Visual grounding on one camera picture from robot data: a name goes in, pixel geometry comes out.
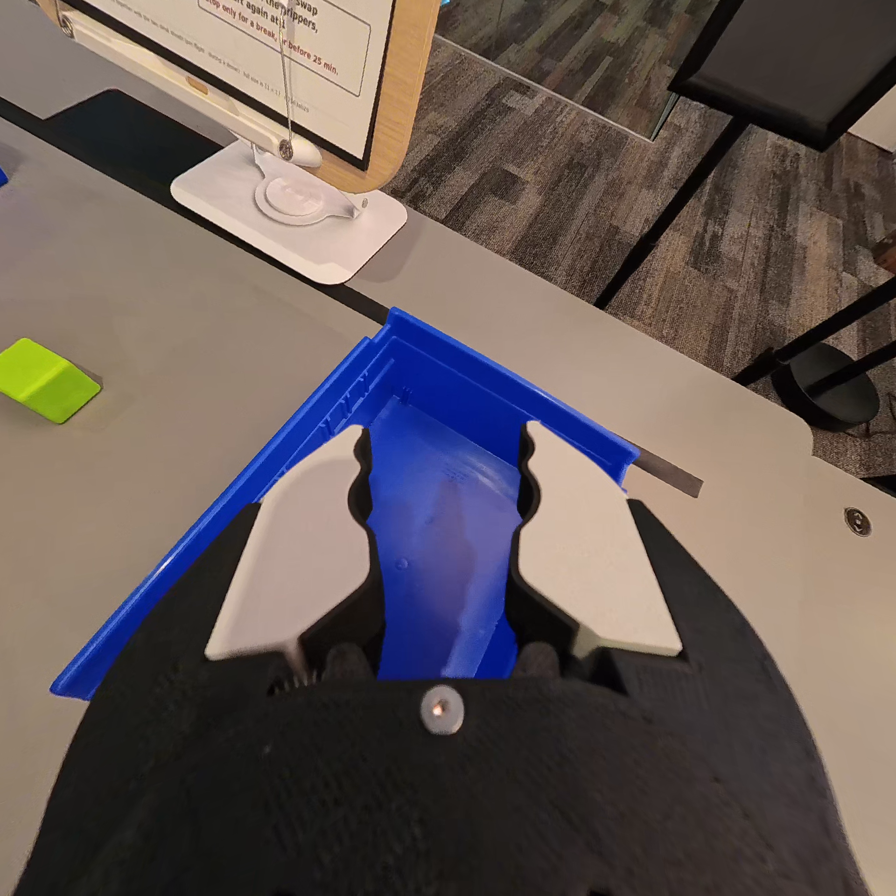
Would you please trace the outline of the black framed screen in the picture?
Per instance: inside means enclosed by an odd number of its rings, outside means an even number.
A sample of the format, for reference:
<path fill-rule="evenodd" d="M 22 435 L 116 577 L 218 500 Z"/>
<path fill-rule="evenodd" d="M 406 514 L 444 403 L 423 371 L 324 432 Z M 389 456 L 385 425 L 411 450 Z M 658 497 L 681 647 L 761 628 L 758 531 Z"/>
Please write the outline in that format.
<path fill-rule="evenodd" d="M 668 89 L 825 151 L 894 84 L 893 1 L 720 1 Z"/>

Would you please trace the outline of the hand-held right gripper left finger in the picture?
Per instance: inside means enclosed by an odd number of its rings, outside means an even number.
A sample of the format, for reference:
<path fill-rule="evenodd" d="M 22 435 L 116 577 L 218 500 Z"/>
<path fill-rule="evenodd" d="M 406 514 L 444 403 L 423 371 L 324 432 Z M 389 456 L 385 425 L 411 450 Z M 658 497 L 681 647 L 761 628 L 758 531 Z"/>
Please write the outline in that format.
<path fill-rule="evenodd" d="M 293 466 L 260 503 L 204 649 L 210 661 L 276 653 L 299 681 L 374 679 L 385 640 L 368 428 Z"/>

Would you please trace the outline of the black easel frame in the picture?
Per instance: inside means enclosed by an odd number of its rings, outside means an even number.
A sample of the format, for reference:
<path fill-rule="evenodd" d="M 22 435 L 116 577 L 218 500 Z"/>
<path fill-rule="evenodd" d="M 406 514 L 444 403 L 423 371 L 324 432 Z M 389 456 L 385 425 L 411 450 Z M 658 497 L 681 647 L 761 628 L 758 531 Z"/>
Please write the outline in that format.
<path fill-rule="evenodd" d="M 625 256 L 609 284 L 599 294 L 597 308 L 605 310 L 610 306 L 748 127 L 747 120 L 739 117 L 731 118 L 725 125 L 683 185 Z M 852 359 L 828 344 L 827 340 L 871 312 L 890 304 L 894 298 L 895 278 L 890 275 L 889 280 L 794 340 L 777 350 L 760 353 L 732 381 L 748 387 L 770 379 L 782 405 L 817 429 L 844 433 L 871 423 L 881 409 L 881 398 L 869 373 L 894 360 L 895 342 L 890 341 L 858 359 Z"/>

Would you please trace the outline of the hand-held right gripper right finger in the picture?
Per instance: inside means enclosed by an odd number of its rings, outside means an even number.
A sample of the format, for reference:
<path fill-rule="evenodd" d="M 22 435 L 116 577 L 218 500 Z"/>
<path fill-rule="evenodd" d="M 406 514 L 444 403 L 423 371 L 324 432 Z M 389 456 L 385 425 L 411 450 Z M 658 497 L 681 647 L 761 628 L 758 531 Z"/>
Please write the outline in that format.
<path fill-rule="evenodd" d="M 682 639 L 624 489 L 543 423 L 521 427 L 505 617 L 517 659 L 588 675 L 607 650 L 679 658 Z"/>

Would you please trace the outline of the white document stand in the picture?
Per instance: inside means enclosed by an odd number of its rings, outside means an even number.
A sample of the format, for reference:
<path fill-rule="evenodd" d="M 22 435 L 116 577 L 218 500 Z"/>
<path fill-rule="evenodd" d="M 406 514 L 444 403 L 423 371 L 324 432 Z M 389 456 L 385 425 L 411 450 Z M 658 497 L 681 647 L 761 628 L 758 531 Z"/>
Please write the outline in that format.
<path fill-rule="evenodd" d="M 381 190 L 345 193 L 233 136 L 177 176 L 172 197 L 308 280 L 346 283 L 406 225 L 405 206 Z"/>

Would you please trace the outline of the printed instruction board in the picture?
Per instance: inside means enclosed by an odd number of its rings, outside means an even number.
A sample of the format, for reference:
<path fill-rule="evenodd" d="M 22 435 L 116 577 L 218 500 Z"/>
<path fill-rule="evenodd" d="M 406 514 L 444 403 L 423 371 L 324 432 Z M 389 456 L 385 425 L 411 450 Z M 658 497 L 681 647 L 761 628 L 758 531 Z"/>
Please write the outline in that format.
<path fill-rule="evenodd" d="M 389 1 L 95 1 L 80 11 L 368 168 Z"/>

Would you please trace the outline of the green cube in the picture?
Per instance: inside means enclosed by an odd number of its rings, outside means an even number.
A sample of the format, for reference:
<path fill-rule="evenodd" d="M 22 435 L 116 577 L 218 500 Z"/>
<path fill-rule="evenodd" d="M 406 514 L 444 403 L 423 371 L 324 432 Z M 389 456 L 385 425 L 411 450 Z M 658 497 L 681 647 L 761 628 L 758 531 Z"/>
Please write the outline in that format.
<path fill-rule="evenodd" d="M 52 423 L 70 420 L 101 389 L 71 361 L 28 338 L 1 352 L 1 393 Z"/>

